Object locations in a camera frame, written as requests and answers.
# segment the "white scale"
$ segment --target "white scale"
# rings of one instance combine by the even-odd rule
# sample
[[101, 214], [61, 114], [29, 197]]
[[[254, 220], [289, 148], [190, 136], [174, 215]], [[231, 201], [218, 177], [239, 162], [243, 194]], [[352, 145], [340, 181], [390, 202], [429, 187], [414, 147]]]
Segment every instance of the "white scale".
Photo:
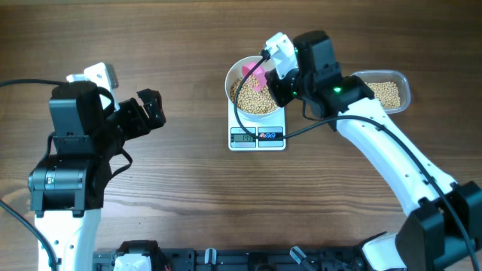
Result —
[[[239, 127], [236, 117], [234, 117], [234, 106], [231, 102], [227, 102], [227, 144], [232, 151], [282, 151], [286, 148], [286, 139], [283, 140], [257, 140], [246, 134]], [[271, 115], [260, 120], [246, 120], [240, 111], [238, 111], [239, 119], [243, 126], [260, 137], [275, 137], [283, 134], [286, 135], [285, 128], [285, 109], [279, 108]]]

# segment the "grain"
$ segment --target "grain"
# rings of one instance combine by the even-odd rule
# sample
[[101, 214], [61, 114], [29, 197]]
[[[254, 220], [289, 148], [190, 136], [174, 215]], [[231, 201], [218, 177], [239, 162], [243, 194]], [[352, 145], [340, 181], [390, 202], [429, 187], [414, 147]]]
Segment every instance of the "grain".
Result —
[[[234, 102], [234, 95], [241, 84], [241, 80], [242, 78], [234, 81], [231, 87], [230, 97], [232, 102]], [[271, 99], [268, 86], [265, 85], [260, 92], [256, 92], [253, 89], [254, 86], [259, 86], [258, 79], [250, 76], [239, 92], [238, 108], [250, 114], [267, 114], [275, 111], [278, 106], [276, 106], [274, 100]]]
[[394, 82], [366, 84], [373, 90], [375, 97], [380, 100], [383, 108], [400, 107], [400, 96], [398, 95], [397, 85]]

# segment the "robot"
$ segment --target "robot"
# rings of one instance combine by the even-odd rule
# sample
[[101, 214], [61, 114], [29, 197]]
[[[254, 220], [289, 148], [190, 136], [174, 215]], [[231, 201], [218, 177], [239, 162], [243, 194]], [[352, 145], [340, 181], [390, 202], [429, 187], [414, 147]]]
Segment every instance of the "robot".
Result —
[[[247, 77], [271, 59], [276, 68], [266, 73], [266, 78], [276, 104], [284, 107], [295, 99], [302, 100], [320, 119], [284, 138], [327, 123], [351, 141], [398, 198], [407, 216], [400, 232], [381, 233], [353, 247], [195, 251], [161, 249], [156, 241], [139, 240], [124, 242], [110, 252], [93, 253], [105, 186], [133, 161], [123, 149], [125, 141], [147, 135], [166, 122], [157, 91], [138, 92], [143, 108], [135, 99], [117, 103], [112, 91], [117, 87], [113, 69], [100, 63], [82, 75], [70, 75], [70, 83], [6, 83], [57, 85], [49, 104], [55, 132], [50, 134], [47, 152], [28, 182], [31, 209], [35, 211], [35, 227], [30, 225], [29, 229], [39, 238], [38, 269], [432, 271], [470, 255], [478, 270], [475, 251], [482, 247], [482, 190], [474, 182], [458, 185], [442, 172], [390, 120], [360, 78], [342, 76], [325, 32], [308, 32], [293, 41], [277, 33], [260, 55], [262, 60], [236, 92], [234, 108]], [[237, 110], [234, 112], [239, 126], [259, 139], [243, 126]], [[51, 142], [56, 154], [50, 154]], [[108, 162], [118, 154], [129, 164], [112, 172]], [[9, 210], [4, 203], [2, 207]]]

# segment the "wooden table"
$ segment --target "wooden table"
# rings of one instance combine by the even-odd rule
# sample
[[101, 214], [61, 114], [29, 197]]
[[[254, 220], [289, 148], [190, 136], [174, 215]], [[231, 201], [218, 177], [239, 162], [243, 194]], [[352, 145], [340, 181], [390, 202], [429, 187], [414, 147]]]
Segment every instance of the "wooden table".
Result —
[[[120, 101], [152, 88], [167, 124], [126, 143], [132, 168], [105, 190], [96, 248], [155, 239], [164, 248], [354, 245], [404, 222], [362, 154], [324, 126], [283, 152], [227, 147], [227, 70], [267, 38], [331, 36], [343, 73], [394, 69], [413, 101], [392, 118], [460, 183], [482, 185], [480, 5], [417, 1], [186, 1], [0, 8], [0, 80], [64, 80], [97, 62], [117, 71]], [[52, 87], [0, 89], [0, 195], [33, 220], [27, 177], [53, 131]], [[300, 102], [288, 131], [310, 122]], [[112, 160], [113, 167], [125, 161]], [[5, 212], [0, 269], [34, 270], [35, 238]], [[452, 269], [469, 269], [467, 259]]]

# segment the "bowl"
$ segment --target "bowl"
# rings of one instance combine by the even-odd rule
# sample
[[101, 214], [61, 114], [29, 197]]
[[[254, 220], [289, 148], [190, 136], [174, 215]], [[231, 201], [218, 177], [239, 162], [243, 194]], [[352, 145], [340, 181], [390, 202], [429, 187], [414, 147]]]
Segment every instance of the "bowl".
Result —
[[400, 106], [397, 108], [384, 108], [387, 114], [400, 113], [407, 109], [410, 104], [410, 86], [407, 78], [402, 73], [391, 70], [368, 70], [355, 72], [352, 75], [360, 77], [366, 83], [393, 82], [397, 85]]
[[[231, 92], [231, 87], [234, 84], [234, 81], [240, 78], [243, 78], [243, 66], [245, 64], [248, 64], [251, 62], [258, 62], [261, 60], [261, 58], [262, 58], [261, 56], [248, 56], [246, 58], [243, 58], [240, 61], [236, 62], [236, 64], [234, 64], [231, 67], [231, 69], [227, 72], [226, 81], [224, 81], [224, 91], [226, 92], [227, 100], [233, 106], [233, 108], [234, 108], [234, 104], [230, 99], [230, 92]], [[263, 69], [266, 72], [268, 72], [274, 69], [274, 64], [273, 62], [271, 62], [271, 60], [268, 60], [266, 62], [263, 62], [261, 64], [261, 67], [263, 67]], [[251, 114], [238, 108], [238, 115], [240, 117], [243, 117], [246, 120], [261, 120], [271, 116], [272, 114], [274, 114], [274, 112], [278, 111], [279, 109], [280, 108], [277, 108], [276, 110], [266, 114]]]

